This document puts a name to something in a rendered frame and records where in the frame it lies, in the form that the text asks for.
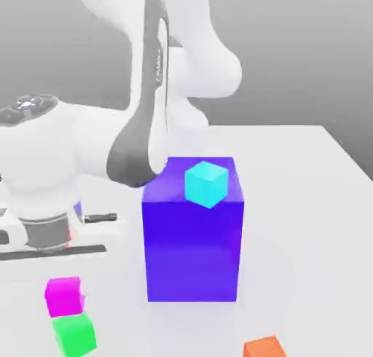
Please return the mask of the small cyan cube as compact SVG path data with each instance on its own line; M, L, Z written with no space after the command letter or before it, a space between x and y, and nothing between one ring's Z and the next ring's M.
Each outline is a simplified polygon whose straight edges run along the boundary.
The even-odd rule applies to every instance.
M185 172L185 198L211 209L227 196L228 178L227 168L201 161Z

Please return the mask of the small orange cube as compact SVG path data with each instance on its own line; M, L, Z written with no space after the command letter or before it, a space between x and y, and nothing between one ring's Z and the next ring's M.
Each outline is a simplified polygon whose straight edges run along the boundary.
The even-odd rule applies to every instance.
M246 342L243 357L287 357L275 335Z

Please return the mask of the small green cube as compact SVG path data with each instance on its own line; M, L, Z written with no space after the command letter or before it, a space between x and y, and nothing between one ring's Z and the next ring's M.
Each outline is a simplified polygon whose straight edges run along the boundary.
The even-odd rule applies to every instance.
M63 357L83 357L97 348L95 329L86 313L53 318L52 327Z

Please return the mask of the small magenta cube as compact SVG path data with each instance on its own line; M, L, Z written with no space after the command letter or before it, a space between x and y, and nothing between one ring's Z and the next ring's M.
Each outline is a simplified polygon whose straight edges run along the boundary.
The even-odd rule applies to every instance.
M85 295L81 292L80 277L49 279L44 299L51 318L79 315L85 307Z

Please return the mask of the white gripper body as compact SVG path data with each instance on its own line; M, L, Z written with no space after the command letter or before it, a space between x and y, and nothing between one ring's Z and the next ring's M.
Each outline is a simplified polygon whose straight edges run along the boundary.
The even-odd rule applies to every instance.
M58 276L100 267L107 260L103 244L72 246L57 251L0 253L0 276Z

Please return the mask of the large blue box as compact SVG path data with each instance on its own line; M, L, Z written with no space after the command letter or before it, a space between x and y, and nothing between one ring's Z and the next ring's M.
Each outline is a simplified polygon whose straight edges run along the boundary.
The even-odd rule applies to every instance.
M185 172L200 157L171 157L144 187L142 222L150 302L234 302L240 266L244 196L235 161L226 168L227 196L212 208L185 198Z

